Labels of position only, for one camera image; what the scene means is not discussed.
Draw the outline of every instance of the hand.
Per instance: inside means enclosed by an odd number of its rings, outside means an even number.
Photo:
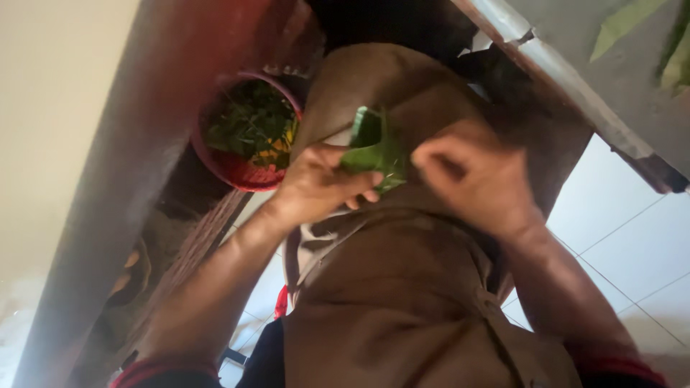
[[[529,188],[524,151],[501,145],[482,122],[445,128],[417,147],[412,162],[459,217],[500,240],[545,224]]]
[[[340,157],[347,147],[316,144],[306,148],[290,165],[285,179],[266,208],[289,228],[318,222],[339,205],[359,208],[357,196],[369,202],[379,200],[373,187],[384,179],[381,173],[349,175],[339,170]]]

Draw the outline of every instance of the red cuff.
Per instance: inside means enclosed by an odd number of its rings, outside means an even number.
[[[142,360],[127,367],[110,384],[110,388],[131,388],[141,381],[167,371],[196,371],[218,378],[218,368],[212,362],[190,362],[189,360],[180,360],[178,358]]]
[[[643,380],[667,387],[664,376],[651,370],[639,358],[615,349],[581,349],[566,344],[566,350],[573,358],[575,368],[581,376],[610,373],[637,376]]]

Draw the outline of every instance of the green plant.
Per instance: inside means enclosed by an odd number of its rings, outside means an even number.
[[[206,145],[258,166],[287,168],[297,119],[285,96],[268,82],[251,80],[237,84],[224,97],[204,133]]]

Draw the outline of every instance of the betel leaf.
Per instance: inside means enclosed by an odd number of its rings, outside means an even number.
[[[654,13],[667,0],[633,0],[602,23],[590,62],[601,57],[621,37]]]
[[[661,87],[672,90],[674,94],[690,86],[690,26],[685,29],[676,50],[661,74]]]
[[[406,181],[407,154],[388,127],[386,113],[362,106],[357,109],[350,149],[340,158],[340,166],[352,174],[379,171],[384,180],[376,186],[383,194]]]

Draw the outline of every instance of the green leaf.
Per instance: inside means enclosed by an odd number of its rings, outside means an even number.
[[[690,86],[690,26],[685,29],[680,42],[661,74],[661,87],[674,94]]]
[[[601,57],[621,37],[654,13],[666,0],[633,0],[602,23],[590,63]]]
[[[286,165],[289,153],[275,150],[271,143],[284,138],[292,128],[295,111],[278,89],[262,80],[243,81],[226,92],[225,98],[226,105],[211,119],[211,126],[204,133],[206,144],[246,160],[253,159],[257,165]],[[277,151],[280,160],[255,157],[270,150]]]
[[[406,181],[407,155],[388,127],[386,113],[365,106],[357,109],[350,149],[340,158],[340,166],[351,174],[379,171],[384,180],[376,186],[383,194]]]

